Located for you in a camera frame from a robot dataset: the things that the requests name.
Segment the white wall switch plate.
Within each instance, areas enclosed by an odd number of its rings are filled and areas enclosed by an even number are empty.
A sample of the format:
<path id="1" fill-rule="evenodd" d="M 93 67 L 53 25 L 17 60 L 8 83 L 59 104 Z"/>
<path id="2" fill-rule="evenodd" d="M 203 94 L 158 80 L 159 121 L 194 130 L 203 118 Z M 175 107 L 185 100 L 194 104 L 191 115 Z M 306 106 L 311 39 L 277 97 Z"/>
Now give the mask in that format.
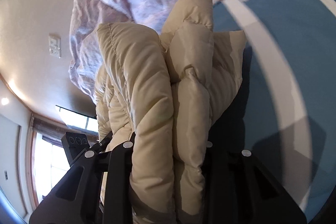
<path id="1" fill-rule="evenodd" d="M 61 58 L 61 39 L 56 35 L 49 35 L 49 53 L 51 56 Z"/>

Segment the beige quilted down jacket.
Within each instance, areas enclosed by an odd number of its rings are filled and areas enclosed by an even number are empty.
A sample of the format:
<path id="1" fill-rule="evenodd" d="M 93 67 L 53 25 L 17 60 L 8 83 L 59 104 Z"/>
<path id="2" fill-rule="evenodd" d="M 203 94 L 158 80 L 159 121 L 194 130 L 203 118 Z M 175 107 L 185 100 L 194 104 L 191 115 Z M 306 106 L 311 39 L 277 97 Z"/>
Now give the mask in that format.
<path id="1" fill-rule="evenodd" d="M 98 133 L 108 150 L 135 139 L 137 223 L 201 223 L 211 126 L 242 84 L 243 31 L 214 32 L 213 0 L 177 0 L 162 32 L 130 22 L 97 29 Z"/>

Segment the window with dark frame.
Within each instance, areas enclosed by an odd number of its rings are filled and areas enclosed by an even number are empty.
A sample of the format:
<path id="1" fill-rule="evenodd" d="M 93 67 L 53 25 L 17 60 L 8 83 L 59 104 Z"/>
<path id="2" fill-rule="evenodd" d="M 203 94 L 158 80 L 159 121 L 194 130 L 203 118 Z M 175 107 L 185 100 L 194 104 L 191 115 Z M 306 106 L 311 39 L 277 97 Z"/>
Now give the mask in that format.
<path id="1" fill-rule="evenodd" d="M 98 140 L 96 117 L 56 106 L 59 121 L 32 113 L 26 140 L 26 174 L 33 209 L 69 170 L 61 138 L 66 132 L 83 133 L 89 144 Z"/>

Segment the blue white striped bed sheet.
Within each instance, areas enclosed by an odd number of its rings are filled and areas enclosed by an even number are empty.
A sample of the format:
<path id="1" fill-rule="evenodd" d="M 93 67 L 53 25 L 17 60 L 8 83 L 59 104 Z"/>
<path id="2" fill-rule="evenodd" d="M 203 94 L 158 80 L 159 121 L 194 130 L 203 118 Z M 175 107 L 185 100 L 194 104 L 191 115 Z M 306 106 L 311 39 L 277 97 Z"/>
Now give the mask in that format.
<path id="1" fill-rule="evenodd" d="M 213 130 L 257 157 L 308 221 L 335 188 L 335 0 L 224 0 L 217 31 L 245 31 L 243 83 Z"/>

